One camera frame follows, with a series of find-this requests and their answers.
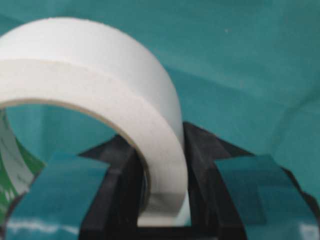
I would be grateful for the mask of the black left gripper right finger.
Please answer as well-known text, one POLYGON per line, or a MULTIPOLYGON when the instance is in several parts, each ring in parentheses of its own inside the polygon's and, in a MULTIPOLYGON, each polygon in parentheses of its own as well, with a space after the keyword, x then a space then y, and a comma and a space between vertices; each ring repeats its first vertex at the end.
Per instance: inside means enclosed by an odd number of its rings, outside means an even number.
POLYGON ((219 240, 317 240, 320 206, 270 155, 183 124, 191 225, 219 240))

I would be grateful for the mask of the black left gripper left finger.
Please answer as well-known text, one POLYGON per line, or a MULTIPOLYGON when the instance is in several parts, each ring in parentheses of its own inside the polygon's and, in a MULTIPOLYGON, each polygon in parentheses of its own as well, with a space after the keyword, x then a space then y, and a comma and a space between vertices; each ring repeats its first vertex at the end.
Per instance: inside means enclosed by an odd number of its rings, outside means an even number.
POLYGON ((6 221, 8 240, 124 240, 137 230, 139 157, 116 135, 55 153, 6 221))

